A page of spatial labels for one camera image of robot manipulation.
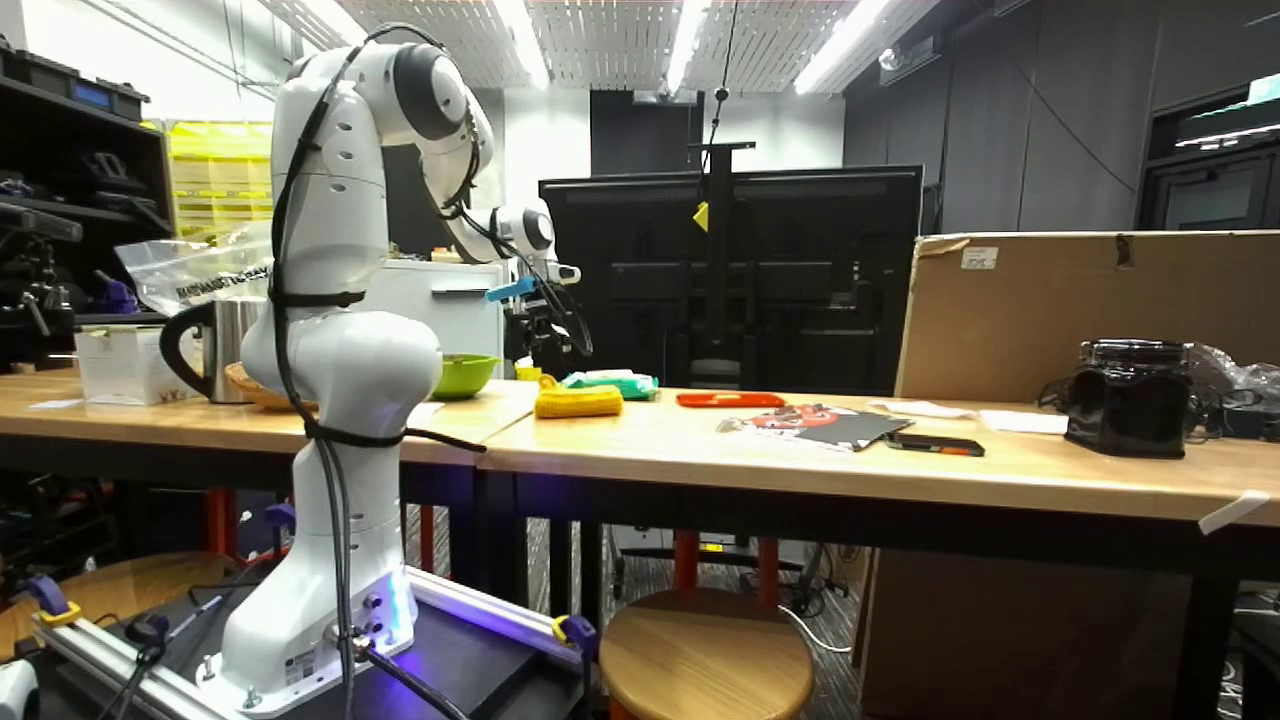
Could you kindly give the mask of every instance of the wooden stool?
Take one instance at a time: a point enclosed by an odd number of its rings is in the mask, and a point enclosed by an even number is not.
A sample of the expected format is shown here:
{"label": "wooden stool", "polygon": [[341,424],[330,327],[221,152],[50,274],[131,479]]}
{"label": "wooden stool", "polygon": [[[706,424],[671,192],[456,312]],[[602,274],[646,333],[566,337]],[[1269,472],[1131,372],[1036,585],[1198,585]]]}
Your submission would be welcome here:
{"label": "wooden stool", "polygon": [[776,573],[762,567],[762,598],[692,587],[687,535],[676,531],[676,587],[613,618],[602,672],[616,720],[754,720],[800,718],[811,659],[776,614]]}
{"label": "wooden stool", "polygon": [[[157,605],[169,605],[183,598],[191,585],[216,585],[232,560],[207,558],[207,553],[163,553],[163,558],[139,558],[126,563],[109,563],[86,577],[66,582],[66,598],[81,605],[88,622],[101,618],[137,618]],[[12,656],[12,645],[31,637],[37,602],[25,598],[12,609],[0,614],[0,656]]]}

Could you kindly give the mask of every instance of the cardboard box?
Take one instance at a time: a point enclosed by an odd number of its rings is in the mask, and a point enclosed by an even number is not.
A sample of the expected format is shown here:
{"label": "cardboard box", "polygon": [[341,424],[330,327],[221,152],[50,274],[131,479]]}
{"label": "cardboard box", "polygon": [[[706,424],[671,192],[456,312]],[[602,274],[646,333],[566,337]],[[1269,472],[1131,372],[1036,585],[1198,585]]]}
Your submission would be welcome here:
{"label": "cardboard box", "polygon": [[982,234],[917,246],[896,395],[1020,399],[1078,370],[1079,340],[1203,340],[1280,360],[1269,325],[1280,234]]}
{"label": "cardboard box", "polygon": [[1174,718],[1184,577],[877,553],[870,585],[864,720]]}

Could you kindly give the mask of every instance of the white box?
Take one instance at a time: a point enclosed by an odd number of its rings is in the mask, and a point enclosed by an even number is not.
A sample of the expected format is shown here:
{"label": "white box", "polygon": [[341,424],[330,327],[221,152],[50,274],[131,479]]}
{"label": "white box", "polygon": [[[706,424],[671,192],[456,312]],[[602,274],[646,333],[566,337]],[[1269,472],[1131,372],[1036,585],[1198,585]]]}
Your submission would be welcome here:
{"label": "white box", "polygon": [[159,355],[153,325],[88,325],[78,333],[78,370],[86,405],[173,405],[183,399],[183,379]]}
{"label": "white box", "polygon": [[363,305],[424,321],[439,337],[439,353],[505,360],[505,305],[486,298],[505,286],[505,263],[391,260],[374,274]]}

